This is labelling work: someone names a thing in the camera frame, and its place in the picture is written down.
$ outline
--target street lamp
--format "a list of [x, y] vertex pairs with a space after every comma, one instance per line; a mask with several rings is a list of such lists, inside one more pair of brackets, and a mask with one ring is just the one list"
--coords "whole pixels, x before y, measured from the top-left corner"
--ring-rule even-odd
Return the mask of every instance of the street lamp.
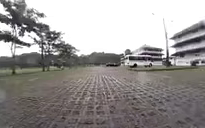
[[169, 45], [168, 45], [168, 37], [167, 37], [167, 29], [165, 24], [165, 19], [163, 18], [163, 28], [164, 28], [164, 34], [165, 34], [165, 40], [166, 40], [166, 67], [170, 66], [169, 63]]

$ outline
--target bus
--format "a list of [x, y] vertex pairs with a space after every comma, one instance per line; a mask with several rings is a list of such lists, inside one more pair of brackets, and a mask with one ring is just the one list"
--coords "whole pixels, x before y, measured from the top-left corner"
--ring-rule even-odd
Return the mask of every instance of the bus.
[[129, 67], [152, 67], [152, 57], [150, 55], [126, 55], [124, 58], [124, 65]]

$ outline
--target car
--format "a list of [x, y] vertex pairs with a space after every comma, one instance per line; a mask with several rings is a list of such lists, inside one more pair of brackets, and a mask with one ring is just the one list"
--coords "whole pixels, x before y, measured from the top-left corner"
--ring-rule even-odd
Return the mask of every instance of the car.
[[106, 63], [106, 67], [117, 67], [119, 66], [118, 63]]

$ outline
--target white building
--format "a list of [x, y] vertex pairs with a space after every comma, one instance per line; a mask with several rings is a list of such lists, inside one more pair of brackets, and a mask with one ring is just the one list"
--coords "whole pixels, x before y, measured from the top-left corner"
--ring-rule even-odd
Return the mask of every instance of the white building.
[[132, 52], [136, 55], [150, 55], [152, 56], [153, 65], [162, 65], [162, 48], [152, 47], [149, 45], [143, 45], [140, 48]]
[[175, 41], [172, 46], [176, 49], [176, 65], [205, 65], [205, 20], [200, 21], [178, 33], [171, 39]]

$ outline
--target sky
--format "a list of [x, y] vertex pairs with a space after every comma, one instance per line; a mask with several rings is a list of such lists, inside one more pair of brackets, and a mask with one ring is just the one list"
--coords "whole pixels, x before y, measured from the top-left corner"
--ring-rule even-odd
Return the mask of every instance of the sky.
[[[44, 12], [47, 17], [42, 21], [64, 32], [64, 40], [75, 46], [79, 55], [120, 54], [144, 44], [165, 49], [163, 18], [168, 37], [205, 18], [205, 0], [26, 0], [26, 3]], [[37, 46], [31, 46], [18, 49], [17, 54], [38, 51]], [[0, 42], [0, 56], [11, 56], [9, 44]]]

